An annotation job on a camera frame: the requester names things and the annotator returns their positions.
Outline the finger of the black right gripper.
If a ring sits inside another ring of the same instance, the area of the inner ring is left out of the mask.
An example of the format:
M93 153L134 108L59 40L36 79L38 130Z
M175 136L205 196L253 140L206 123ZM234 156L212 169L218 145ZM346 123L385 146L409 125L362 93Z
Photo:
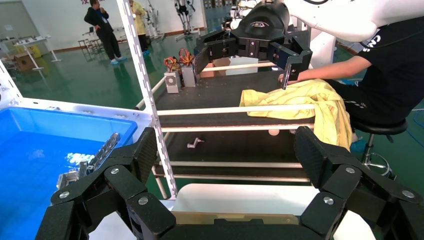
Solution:
M309 68L312 50L309 47L308 31L289 32L284 43L271 42L267 48L267 59L281 68L287 77L297 75Z
M196 40L193 59L193 73L199 75L213 60L236 55L238 39L230 32L216 30Z

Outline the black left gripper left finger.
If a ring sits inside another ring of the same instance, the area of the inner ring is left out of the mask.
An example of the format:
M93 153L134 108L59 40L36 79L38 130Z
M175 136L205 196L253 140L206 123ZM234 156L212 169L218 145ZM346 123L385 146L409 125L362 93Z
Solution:
M114 212L137 239L162 239L176 218L145 185L156 158L156 132L147 127L135 143L114 149L99 169L52 195L36 239L87 240Z

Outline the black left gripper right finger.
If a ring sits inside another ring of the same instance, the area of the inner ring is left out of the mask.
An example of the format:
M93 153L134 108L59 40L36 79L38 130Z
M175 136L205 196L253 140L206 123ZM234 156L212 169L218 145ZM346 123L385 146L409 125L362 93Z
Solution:
M423 239L424 199L416 191L371 171L344 147L320 141L306 126L296 130L294 152L319 190L300 223L319 238L331 239L350 211L385 240Z

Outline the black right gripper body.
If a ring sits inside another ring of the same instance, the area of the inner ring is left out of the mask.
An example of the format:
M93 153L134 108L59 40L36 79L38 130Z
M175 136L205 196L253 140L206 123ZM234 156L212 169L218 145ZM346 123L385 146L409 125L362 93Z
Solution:
M282 1L262 1L245 16L230 36L236 39L235 54L267 59L271 43L282 45L288 31L290 13Z

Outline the bare hand of seated person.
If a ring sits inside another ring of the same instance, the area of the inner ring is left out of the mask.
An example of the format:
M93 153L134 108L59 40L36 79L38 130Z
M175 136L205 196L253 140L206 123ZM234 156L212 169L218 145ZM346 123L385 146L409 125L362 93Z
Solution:
M280 82L281 85L290 85L290 84L294 84L298 82L298 76L294 75L294 76L287 77L284 74L280 74L277 80Z

